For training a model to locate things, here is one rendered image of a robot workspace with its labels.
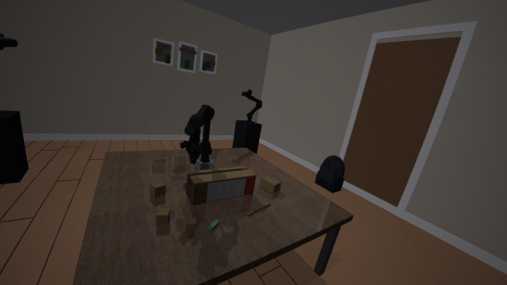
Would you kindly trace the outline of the small green block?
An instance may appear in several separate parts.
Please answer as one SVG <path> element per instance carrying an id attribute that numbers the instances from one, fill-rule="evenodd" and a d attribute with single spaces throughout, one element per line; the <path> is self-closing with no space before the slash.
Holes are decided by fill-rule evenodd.
<path id="1" fill-rule="evenodd" d="M 218 225 L 219 225 L 219 221 L 218 221 L 218 220 L 215 220 L 212 224 L 210 224 L 210 225 L 208 226 L 208 229 L 209 229 L 209 230 L 213 230 L 213 229 L 214 229 L 216 226 L 218 226 Z"/>

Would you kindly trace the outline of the small brown cardboard box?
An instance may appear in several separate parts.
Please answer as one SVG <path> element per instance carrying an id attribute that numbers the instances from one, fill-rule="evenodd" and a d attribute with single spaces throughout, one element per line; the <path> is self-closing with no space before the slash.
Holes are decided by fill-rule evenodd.
<path id="1" fill-rule="evenodd" d="M 156 214 L 156 225 L 169 225 L 170 208 L 159 208 Z"/>

